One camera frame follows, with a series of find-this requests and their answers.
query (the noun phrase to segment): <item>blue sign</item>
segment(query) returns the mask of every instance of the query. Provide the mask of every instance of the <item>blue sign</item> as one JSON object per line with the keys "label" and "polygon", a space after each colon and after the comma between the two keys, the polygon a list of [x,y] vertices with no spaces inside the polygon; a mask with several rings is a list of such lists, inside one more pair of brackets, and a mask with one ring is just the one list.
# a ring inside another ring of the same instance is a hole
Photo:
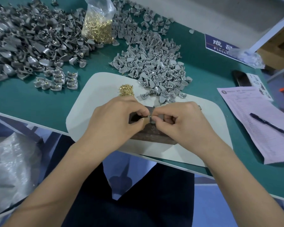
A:
{"label": "blue sign", "polygon": [[205,34],[205,47],[207,49],[210,49],[210,50],[216,52],[216,53],[220,53],[223,56],[226,56],[226,57],[229,57],[229,58],[234,59],[236,61],[239,61],[236,58],[227,54],[229,49],[238,48],[238,47],[235,46],[235,45],[226,43],[225,41],[219,40],[218,38],[215,38],[215,37],[212,37],[210,35]]}

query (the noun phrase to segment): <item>green table surface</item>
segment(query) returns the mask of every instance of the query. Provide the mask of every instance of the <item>green table surface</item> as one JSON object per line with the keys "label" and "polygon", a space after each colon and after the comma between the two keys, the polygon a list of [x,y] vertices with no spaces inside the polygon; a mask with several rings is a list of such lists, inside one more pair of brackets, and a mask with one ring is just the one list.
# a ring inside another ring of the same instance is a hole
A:
{"label": "green table surface", "polygon": [[[15,5],[28,1],[30,0],[0,0],[0,3],[7,4],[11,2]],[[47,5],[51,3],[51,0],[42,1]],[[67,11],[79,7],[86,9],[84,0],[58,0],[58,2],[60,8]],[[177,44],[182,45],[180,52],[183,58],[179,59],[179,61],[185,64],[186,74],[193,78],[192,83],[184,89],[184,92],[213,101],[221,108],[237,156],[270,194],[284,198],[284,163],[263,164],[263,157],[255,147],[246,129],[235,118],[216,89],[235,87],[231,76],[232,70],[256,74],[267,87],[261,70],[253,69],[206,49],[204,34],[197,31],[190,34],[188,31],[188,27],[173,23],[167,33],[168,38],[173,38]],[[79,72],[78,90],[65,89],[61,92],[53,92],[36,89],[33,84],[33,77],[25,81],[10,78],[0,82],[0,113],[67,132],[65,126],[66,117],[87,80],[97,72],[119,74],[116,69],[108,64],[117,53],[127,49],[124,40],[119,39],[118,41],[120,42],[119,46],[107,45],[92,52],[87,58],[87,66],[83,69],[69,64],[63,66],[65,73],[67,71]],[[158,158],[153,159],[211,176],[208,168],[205,167]]]}

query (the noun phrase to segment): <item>bag of brass pins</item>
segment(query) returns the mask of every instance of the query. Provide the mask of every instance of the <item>bag of brass pins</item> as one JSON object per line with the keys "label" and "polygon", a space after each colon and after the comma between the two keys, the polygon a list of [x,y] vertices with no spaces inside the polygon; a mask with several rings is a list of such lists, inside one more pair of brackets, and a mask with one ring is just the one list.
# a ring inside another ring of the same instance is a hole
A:
{"label": "bag of brass pins", "polygon": [[82,28],[82,36],[93,39],[96,43],[110,44],[112,19],[116,12],[111,0],[85,0],[87,12]]}

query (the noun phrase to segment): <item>white plastic bag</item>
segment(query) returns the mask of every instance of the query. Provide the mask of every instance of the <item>white plastic bag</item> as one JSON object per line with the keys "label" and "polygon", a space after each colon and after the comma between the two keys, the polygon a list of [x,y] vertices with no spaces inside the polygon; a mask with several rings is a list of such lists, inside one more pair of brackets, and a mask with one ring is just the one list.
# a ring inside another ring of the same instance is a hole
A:
{"label": "white plastic bag", "polygon": [[19,133],[0,137],[0,212],[34,190],[40,162],[40,150],[31,139]]}
{"label": "white plastic bag", "polygon": [[248,49],[231,48],[227,53],[253,68],[265,68],[265,64],[261,56],[258,53],[250,52]]}
{"label": "white plastic bag", "polygon": [[111,24],[116,12],[111,0],[85,0],[87,12],[81,34],[86,39],[94,39],[96,43],[113,42]]}

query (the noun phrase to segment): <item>pen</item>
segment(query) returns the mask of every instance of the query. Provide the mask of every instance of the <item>pen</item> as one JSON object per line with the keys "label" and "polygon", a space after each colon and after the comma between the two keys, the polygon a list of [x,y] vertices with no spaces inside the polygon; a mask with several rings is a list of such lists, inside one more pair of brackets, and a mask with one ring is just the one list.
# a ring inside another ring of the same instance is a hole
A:
{"label": "pen", "polygon": [[253,117],[254,119],[258,120],[259,122],[264,123],[264,124],[267,124],[268,126],[274,128],[274,129],[276,129],[277,131],[279,131],[279,132],[281,132],[281,133],[284,134],[284,130],[283,130],[283,129],[281,129],[281,128],[279,128],[279,127],[277,127],[277,126],[271,124],[270,122],[268,122],[268,121],[266,121],[266,120],[264,120],[264,119],[262,119],[262,118],[260,118],[260,117],[257,116],[256,114],[250,113],[249,115],[250,115],[251,117]]}

